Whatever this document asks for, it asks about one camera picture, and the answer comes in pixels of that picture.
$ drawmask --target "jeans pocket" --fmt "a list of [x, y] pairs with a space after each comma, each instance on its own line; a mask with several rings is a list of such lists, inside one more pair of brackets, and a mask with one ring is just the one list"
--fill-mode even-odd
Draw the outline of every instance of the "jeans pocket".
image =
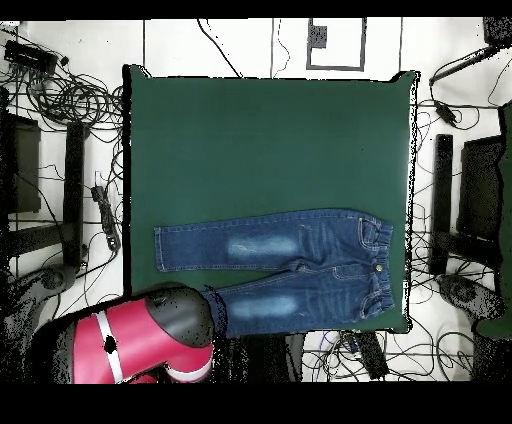
[[376, 222], [366, 218], [359, 218], [358, 221], [359, 244], [366, 250], [376, 251], [380, 249], [377, 239], [379, 226]]
[[382, 313], [382, 291], [380, 289], [379, 281], [375, 274], [372, 274], [371, 279], [372, 290], [361, 302], [361, 319], [368, 319]]

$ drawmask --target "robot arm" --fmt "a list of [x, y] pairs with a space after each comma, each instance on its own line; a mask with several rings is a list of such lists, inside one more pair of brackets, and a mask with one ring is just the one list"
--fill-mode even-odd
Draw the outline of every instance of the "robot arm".
[[119, 383], [163, 365], [174, 381], [194, 382], [211, 370], [213, 321], [194, 289], [164, 288], [82, 315], [36, 333], [32, 380]]

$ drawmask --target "denim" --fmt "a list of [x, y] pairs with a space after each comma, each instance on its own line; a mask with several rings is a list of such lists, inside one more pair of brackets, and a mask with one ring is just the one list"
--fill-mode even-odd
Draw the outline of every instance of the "denim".
[[392, 232], [390, 223], [346, 209], [157, 227], [156, 262], [162, 272], [276, 272], [202, 293], [227, 337], [334, 329], [394, 307]]

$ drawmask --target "green mat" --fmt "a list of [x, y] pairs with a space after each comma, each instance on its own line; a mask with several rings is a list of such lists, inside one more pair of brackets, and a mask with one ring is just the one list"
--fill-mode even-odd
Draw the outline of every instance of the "green mat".
[[394, 82], [131, 77], [131, 285], [199, 290], [269, 275], [157, 271], [153, 228], [350, 208], [395, 226], [396, 308], [355, 328], [407, 331], [402, 315], [416, 73]]

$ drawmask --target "white band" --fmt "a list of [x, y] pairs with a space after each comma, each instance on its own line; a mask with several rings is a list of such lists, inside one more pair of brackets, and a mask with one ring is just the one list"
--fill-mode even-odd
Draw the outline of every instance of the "white band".
[[213, 355], [210, 357], [210, 360], [206, 365], [192, 372], [182, 372], [173, 370], [170, 367], [166, 367], [167, 375], [183, 383], [200, 380], [210, 371], [210, 368], [212, 366], [212, 358]]
[[[110, 325], [108, 323], [107, 314], [105, 311], [101, 311], [96, 315], [96, 319], [98, 320], [98, 324], [100, 326], [101, 336], [103, 337], [103, 342], [107, 342], [107, 336], [114, 337], [112, 335], [112, 330], [110, 329]], [[119, 354], [117, 353], [117, 349], [112, 353], [107, 354], [108, 362], [110, 364], [110, 369], [112, 370], [112, 374], [114, 375], [114, 381], [116, 383], [120, 383], [123, 381], [123, 370], [121, 369], [121, 361], [119, 360]]]

